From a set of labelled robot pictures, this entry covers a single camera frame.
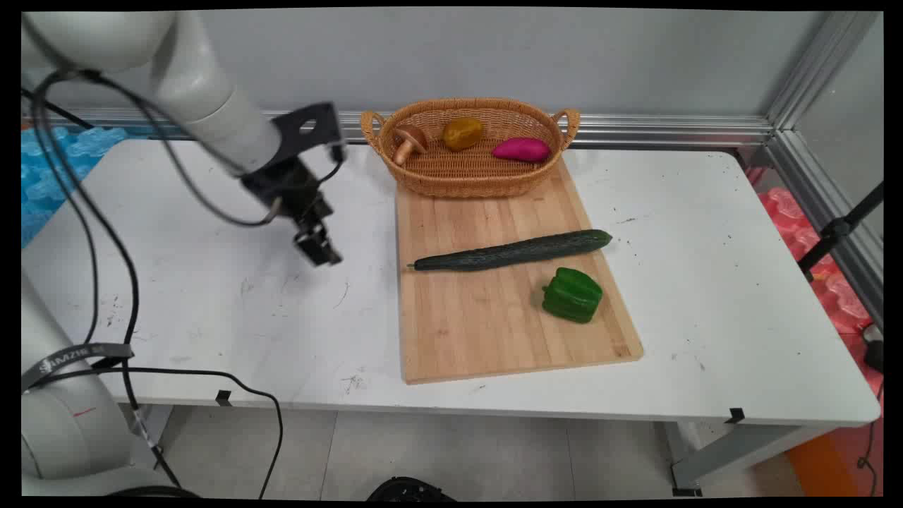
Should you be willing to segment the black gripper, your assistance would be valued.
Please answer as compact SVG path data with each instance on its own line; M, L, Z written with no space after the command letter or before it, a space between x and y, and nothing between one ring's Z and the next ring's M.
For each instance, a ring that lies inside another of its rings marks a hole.
M286 159L240 178L242 186L278 217L290 219L298 229L293 243L314 264L336 265L342 256L335 250L323 224L334 213L320 190L334 176L316 176L300 157Z

